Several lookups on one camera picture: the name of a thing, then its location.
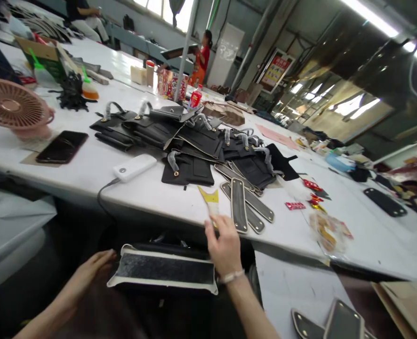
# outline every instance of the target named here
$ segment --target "bracelet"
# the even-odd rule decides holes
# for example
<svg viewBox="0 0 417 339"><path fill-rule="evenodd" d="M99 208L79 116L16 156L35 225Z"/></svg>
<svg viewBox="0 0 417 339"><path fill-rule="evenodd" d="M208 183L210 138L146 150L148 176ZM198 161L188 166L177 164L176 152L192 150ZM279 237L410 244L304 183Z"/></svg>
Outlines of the bracelet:
<svg viewBox="0 0 417 339"><path fill-rule="evenodd" d="M232 272L229 274L226 274L224 278L220 278L219 281L223 284L230 283L231 281L237 279L238 277L241 277L245 274L245 270L238 271L238 272Z"/></svg>

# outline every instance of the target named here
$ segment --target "phone screen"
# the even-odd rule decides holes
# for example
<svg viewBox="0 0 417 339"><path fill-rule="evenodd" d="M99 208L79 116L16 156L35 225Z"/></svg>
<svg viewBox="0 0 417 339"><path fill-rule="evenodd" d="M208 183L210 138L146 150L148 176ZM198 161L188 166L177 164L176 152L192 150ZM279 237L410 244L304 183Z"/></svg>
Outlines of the phone screen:
<svg viewBox="0 0 417 339"><path fill-rule="evenodd" d="M36 161L68 163L87 138L86 133L63 131L36 157Z"/></svg>

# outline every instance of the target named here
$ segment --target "white power bank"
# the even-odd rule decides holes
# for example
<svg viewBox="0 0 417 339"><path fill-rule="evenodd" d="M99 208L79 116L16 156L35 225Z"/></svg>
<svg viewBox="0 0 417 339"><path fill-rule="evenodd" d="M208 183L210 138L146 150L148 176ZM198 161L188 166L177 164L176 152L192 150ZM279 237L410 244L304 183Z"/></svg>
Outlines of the white power bank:
<svg viewBox="0 0 417 339"><path fill-rule="evenodd" d="M113 167L114 175L126 183L155 165L156 162L157 160L153 156L142 154L121 165Z"/></svg>

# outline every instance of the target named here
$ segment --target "pink fan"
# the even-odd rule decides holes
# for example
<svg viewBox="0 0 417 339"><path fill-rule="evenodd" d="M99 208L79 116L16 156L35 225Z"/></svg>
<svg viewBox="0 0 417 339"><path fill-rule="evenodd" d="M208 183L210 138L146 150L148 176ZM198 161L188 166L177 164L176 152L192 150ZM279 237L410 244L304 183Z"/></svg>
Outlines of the pink fan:
<svg viewBox="0 0 417 339"><path fill-rule="evenodd" d="M48 124L54 112L37 94L16 83L0 79L0 126L7 127L21 140L49 138Z"/></svg>

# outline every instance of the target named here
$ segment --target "blue container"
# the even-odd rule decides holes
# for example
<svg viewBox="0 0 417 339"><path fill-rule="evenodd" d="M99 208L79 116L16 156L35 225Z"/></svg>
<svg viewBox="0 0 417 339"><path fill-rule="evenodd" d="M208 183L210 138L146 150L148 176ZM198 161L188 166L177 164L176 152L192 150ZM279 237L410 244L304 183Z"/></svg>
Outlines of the blue container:
<svg viewBox="0 0 417 339"><path fill-rule="evenodd" d="M337 157L337 154L329 153L329 155L326 157L326 162L341 172L349 172L356 168L355 166L345 165L343 162L339 161Z"/></svg>

